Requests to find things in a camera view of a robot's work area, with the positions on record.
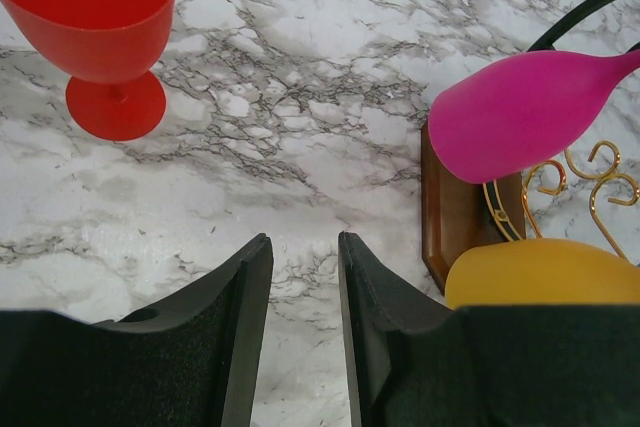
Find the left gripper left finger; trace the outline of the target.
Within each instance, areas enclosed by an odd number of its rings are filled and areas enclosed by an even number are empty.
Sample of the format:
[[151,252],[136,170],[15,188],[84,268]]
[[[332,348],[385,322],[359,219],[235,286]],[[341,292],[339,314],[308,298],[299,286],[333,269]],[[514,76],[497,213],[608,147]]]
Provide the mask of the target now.
[[247,426],[273,271],[258,235],[119,321],[1,314],[5,426]]

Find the red plastic wine glass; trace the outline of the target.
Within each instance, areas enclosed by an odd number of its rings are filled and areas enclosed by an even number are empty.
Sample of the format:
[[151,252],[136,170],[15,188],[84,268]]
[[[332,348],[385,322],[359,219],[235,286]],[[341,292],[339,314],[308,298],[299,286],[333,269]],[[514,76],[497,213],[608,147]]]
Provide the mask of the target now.
[[86,132],[129,141],[162,120],[151,68],[170,36],[175,0],[1,0],[31,45],[69,74],[66,104]]

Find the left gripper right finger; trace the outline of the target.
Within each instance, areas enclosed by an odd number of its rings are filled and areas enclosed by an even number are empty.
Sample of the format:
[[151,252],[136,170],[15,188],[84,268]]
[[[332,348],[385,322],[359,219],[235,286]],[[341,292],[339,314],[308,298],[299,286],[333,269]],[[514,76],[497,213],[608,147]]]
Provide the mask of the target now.
[[635,306],[451,310],[338,238],[355,426],[635,426]]

